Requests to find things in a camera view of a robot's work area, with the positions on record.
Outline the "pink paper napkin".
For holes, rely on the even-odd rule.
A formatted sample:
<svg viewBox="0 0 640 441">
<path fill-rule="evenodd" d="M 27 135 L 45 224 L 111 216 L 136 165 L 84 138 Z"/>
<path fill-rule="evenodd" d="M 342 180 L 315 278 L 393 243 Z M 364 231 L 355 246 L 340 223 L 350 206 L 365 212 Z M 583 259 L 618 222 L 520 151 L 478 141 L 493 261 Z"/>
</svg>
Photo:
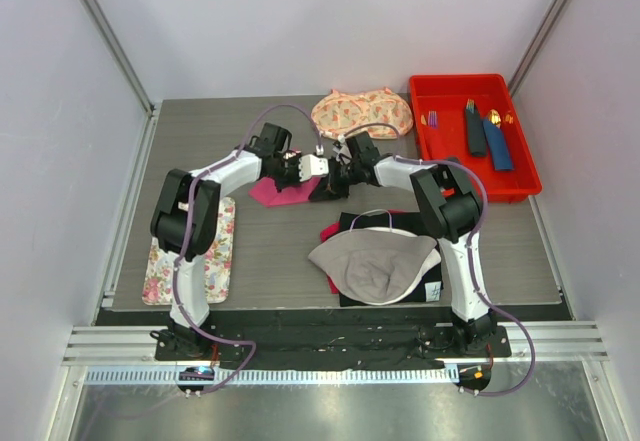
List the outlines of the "pink paper napkin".
<svg viewBox="0 0 640 441">
<path fill-rule="evenodd" d="M 319 181 L 319 178 L 311 178 L 300 186 L 286 187 L 278 191 L 273 179 L 263 178 L 249 190 L 249 195 L 265 207 L 303 204 L 309 201 L 309 196 Z"/>
</svg>

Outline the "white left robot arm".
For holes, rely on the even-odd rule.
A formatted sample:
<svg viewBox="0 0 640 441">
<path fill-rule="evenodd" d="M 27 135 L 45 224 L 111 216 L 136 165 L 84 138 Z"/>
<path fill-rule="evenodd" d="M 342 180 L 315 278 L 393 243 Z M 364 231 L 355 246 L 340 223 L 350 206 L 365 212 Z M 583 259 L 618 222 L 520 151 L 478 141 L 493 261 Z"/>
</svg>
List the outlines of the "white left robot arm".
<svg viewBox="0 0 640 441">
<path fill-rule="evenodd" d="M 205 293 L 205 253 L 216 236 L 221 199 L 267 175 L 292 174 L 284 161 L 291 146 L 290 131 L 267 123 L 244 146 L 223 159 L 194 171 L 173 169 L 166 175 L 151 220 L 151 234 L 171 262 L 174 326 L 184 328 L 179 349 L 190 359 L 205 358 L 213 346 L 204 329 L 210 308 Z"/>
</svg>

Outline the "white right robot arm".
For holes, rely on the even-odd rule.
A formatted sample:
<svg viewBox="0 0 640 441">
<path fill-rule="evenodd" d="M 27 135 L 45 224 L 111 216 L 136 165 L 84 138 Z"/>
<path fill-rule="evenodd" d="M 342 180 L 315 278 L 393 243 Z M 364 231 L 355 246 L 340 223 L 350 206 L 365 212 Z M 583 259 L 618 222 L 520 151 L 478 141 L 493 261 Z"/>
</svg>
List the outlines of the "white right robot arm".
<svg viewBox="0 0 640 441">
<path fill-rule="evenodd" d="M 366 133 L 335 142 L 334 151 L 310 200 L 346 198 L 349 189 L 361 183 L 412 192 L 422 222 L 445 259 L 453 347 L 465 356 L 477 354 L 497 329 L 479 258 L 479 231 L 487 204 L 479 177 L 453 158 L 425 161 L 381 154 Z"/>
</svg>

